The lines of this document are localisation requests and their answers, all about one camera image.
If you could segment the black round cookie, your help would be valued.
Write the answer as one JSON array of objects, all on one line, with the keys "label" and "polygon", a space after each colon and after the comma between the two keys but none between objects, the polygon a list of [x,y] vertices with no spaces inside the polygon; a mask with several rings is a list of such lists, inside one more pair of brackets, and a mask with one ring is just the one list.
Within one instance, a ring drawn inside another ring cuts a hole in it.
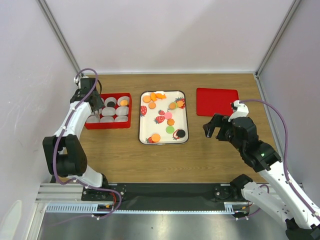
[{"label": "black round cookie", "polygon": [[116,104],[113,101],[108,101],[107,102],[107,107],[114,107]]},{"label": "black round cookie", "polygon": [[184,138],[186,136],[186,132],[183,130],[183,129],[179,129],[177,132],[176,132],[176,136],[178,138]]}]

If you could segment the orange scalloped cookie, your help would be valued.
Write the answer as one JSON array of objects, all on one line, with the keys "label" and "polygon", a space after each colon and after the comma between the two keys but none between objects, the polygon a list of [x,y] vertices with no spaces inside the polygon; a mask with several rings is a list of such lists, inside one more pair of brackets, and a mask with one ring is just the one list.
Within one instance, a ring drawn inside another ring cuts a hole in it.
[{"label": "orange scalloped cookie", "polygon": [[174,124],[175,124],[175,121],[172,118],[167,120],[167,125],[168,126],[173,126]]}]

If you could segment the pink round cookie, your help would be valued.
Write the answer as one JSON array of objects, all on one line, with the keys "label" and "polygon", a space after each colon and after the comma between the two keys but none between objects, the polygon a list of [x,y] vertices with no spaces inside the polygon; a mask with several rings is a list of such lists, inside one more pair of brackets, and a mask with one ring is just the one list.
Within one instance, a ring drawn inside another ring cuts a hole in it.
[{"label": "pink round cookie", "polygon": [[164,114],[164,117],[165,117],[165,119],[169,120],[169,119],[172,118],[172,113],[168,111],[168,112],[166,112],[166,113]]}]

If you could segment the metal tongs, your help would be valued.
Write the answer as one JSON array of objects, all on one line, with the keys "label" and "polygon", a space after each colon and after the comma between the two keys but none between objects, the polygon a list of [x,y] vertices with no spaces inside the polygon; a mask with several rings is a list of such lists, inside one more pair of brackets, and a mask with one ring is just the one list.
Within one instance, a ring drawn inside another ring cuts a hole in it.
[{"label": "metal tongs", "polygon": [[99,122],[101,119],[101,113],[102,113],[102,108],[99,108],[98,110],[95,110],[92,115],[97,119]]}]

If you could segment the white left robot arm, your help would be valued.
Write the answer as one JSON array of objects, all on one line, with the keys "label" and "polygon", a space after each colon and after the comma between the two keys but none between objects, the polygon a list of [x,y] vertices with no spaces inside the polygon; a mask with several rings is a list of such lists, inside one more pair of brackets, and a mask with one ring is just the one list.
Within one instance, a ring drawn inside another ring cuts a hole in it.
[{"label": "white left robot arm", "polygon": [[97,91],[96,77],[75,78],[77,90],[69,101],[69,110],[59,129],[53,136],[42,141],[49,173],[61,185],[71,181],[92,189],[98,200],[109,197],[110,186],[106,176],[88,165],[80,136],[87,119],[104,105]]}]

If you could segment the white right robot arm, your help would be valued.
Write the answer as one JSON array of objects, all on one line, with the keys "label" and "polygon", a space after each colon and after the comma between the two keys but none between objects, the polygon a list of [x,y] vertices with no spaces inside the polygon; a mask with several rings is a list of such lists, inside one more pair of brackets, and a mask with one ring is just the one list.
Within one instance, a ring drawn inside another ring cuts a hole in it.
[{"label": "white right robot arm", "polygon": [[245,101],[231,104],[231,116],[214,114],[203,125],[207,138],[219,128],[218,141],[230,143],[246,165],[263,177],[277,193],[275,198],[250,177],[242,174],[230,182],[230,195],[236,201],[245,199],[267,213],[285,228],[290,240],[320,238],[320,208],[307,196],[288,170],[287,154],[280,156],[268,143],[259,139],[257,126],[248,116]]}]

